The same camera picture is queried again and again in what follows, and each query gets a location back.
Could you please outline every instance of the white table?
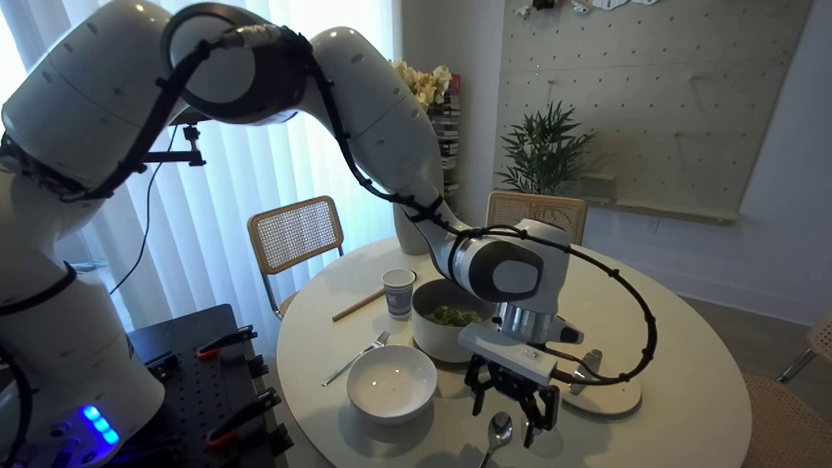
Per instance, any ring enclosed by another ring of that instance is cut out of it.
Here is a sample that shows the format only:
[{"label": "white table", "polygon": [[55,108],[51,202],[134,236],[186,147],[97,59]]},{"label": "white table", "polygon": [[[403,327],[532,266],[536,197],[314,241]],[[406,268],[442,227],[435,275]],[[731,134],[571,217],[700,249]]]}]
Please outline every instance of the white table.
[{"label": "white table", "polygon": [[[370,245],[321,271],[292,305],[277,338],[282,399],[314,446],[336,464],[477,464],[487,424],[500,407],[514,419],[516,436],[493,464],[615,464],[615,468],[719,468],[740,464],[752,436],[752,407],[740,371],[713,327],[676,293],[618,266],[658,319],[658,353],[640,375],[643,402],[615,419],[562,406],[554,431],[523,446],[523,411],[500,392],[487,392],[481,415],[459,367],[438,367],[432,407],[406,427],[373,427],[346,397],[346,377],[320,383],[380,329],[390,342],[410,342],[410,323],[390,319],[376,298],[333,323],[333,314],[380,288],[390,268],[412,268],[419,284],[436,277],[429,256],[410,256],[396,241]],[[571,260],[559,302],[562,314],[584,333],[584,346],[602,349],[614,371],[630,370],[644,346],[644,323],[623,288],[597,268]]]}]

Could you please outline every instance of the sheer curtain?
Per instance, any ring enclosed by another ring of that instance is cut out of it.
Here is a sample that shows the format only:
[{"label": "sheer curtain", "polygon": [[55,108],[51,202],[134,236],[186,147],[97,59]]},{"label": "sheer curtain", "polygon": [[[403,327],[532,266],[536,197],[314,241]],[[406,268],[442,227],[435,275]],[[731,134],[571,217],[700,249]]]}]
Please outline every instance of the sheer curtain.
[{"label": "sheer curtain", "polygon": [[[0,2],[17,51],[32,67],[64,29],[81,24],[98,0]],[[190,2],[162,0],[167,11]],[[397,4],[380,0],[236,0],[307,38],[329,25],[359,29],[385,56],[397,54]],[[162,134],[159,145],[181,137]],[[108,284],[141,268],[111,295],[128,329],[212,305],[230,305],[240,324],[254,324],[263,353],[272,350],[276,318],[268,307],[243,224],[253,212],[312,194],[333,194],[346,229],[346,253],[392,234],[392,210],[350,178],[336,139],[312,117],[286,124],[201,124],[204,167],[163,163],[129,177],[98,215],[60,253],[89,262]],[[303,286],[327,260],[293,268],[276,281],[277,295]]]}]

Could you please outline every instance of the spoon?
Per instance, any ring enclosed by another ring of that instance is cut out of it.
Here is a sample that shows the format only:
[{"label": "spoon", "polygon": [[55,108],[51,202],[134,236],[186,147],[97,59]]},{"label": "spoon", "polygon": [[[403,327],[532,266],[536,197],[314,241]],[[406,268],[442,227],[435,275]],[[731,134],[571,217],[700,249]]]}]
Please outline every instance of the spoon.
[{"label": "spoon", "polygon": [[489,422],[489,449],[487,449],[487,458],[481,462],[489,464],[492,455],[507,445],[514,435],[514,427],[513,427],[513,415],[507,415],[503,411],[493,412],[492,422]]}]

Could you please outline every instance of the robotic arm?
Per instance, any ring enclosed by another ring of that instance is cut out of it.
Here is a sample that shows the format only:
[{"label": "robotic arm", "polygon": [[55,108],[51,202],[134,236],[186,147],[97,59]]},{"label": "robotic arm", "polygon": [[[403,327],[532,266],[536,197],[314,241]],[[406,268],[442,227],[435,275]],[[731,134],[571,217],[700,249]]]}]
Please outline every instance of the robotic arm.
[{"label": "robotic arm", "polygon": [[[55,431],[67,431],[86,455],[81,464],[107,462],[163,399],[124,342],[104,286],[50,253],[143,171],[151,143],[184,107],[234,124],[314,113],[354,177],[415,220],[442,275],[503,302],[501,327],[471,327],[462,342],[497,375],[549,386],[554,359],[536,349],[568,329],[555,314],[565,232],[536,220],[464,227],[429,182],[438,147],[427,113],[359,32],[329,29],[307,42],[228,4],[168,16],[121,0],[51,47],[3,103],[0,349],[38,386],[26,441],[45,459],[64,449]],[[554,412],[544,412],[537,427],[552,429]]]}]

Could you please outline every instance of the white bowl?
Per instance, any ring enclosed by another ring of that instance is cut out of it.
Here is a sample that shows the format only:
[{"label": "white bowl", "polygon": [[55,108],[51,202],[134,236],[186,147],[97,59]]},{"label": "white bowl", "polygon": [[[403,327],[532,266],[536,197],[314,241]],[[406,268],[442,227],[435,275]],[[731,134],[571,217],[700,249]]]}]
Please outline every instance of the white bowl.
[{"label": "white bowl", "polygon": [[464,288],[454,286],[448,277],[429,281],[412,293],[412,341],[415,346],[442,363],[464,363],[471,350],[458,342],[458,334],[464,324],[438,324],[429,319],[438,307],[471,308],[477,312],[477,319],[489,319],[497,312],[493,302],[476,298]]},{"label": "white bowl", "polygon": [[410,422],[429,406],[435,389],[435,360],[407,346],[385,346],[363,353],[346,379],[354,407],[376,424]]}]

